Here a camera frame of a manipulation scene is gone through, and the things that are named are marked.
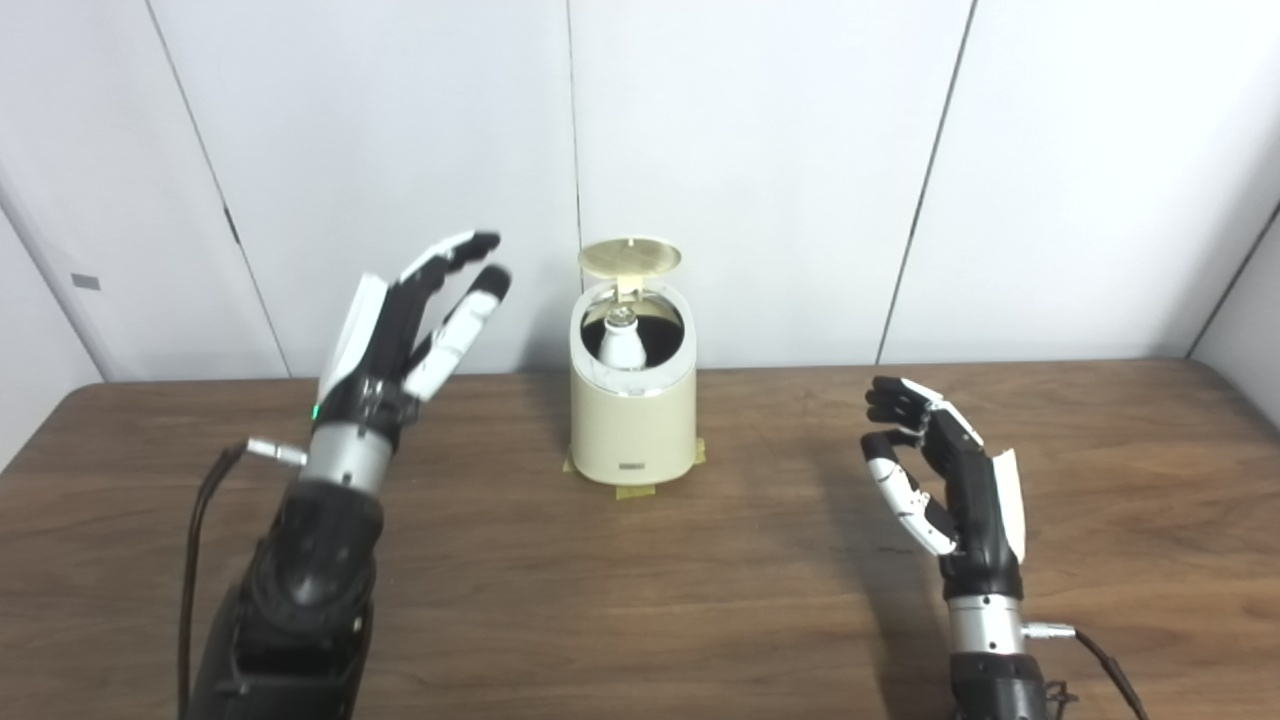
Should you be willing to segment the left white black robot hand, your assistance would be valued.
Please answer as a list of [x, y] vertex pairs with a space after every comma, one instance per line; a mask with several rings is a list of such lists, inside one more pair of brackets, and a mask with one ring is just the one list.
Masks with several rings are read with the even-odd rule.
[[485, 265], [439, 327], [421, 334], [428, 302], [449, 275], [499, 246], [498, 232], [468, 231], [435, 242], [393, 281], [362, 274], [319, 378], [311, 430], [351, 424], [398, 445], [402, 428], [453, 377], [504, 301], [512, 275]]

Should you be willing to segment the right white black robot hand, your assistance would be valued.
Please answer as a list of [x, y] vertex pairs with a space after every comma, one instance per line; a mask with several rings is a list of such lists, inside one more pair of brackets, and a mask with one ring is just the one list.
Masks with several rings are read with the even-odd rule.
[[890, 511], [936, 556], [943, 596], [996, 594], [1021, 601], [1027, 516], [1018, 459], [988, 454], [965, 415], [914, 380], [877, 375], [861, 437], [868, 471]]

